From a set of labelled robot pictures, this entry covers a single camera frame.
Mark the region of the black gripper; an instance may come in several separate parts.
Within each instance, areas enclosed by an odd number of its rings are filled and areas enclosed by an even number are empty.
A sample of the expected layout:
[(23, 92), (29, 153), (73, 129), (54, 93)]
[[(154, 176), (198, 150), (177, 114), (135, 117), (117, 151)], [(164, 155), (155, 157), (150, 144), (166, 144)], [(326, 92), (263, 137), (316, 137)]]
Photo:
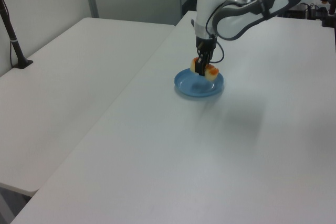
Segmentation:
[(204, 39), (196, 37), (196, 48), (198, 59), (196, 60), (196, 73), (205, 76), (205, 67), (207, 63), (211, 63), (213, 52), (217, 45), (217, 38)]

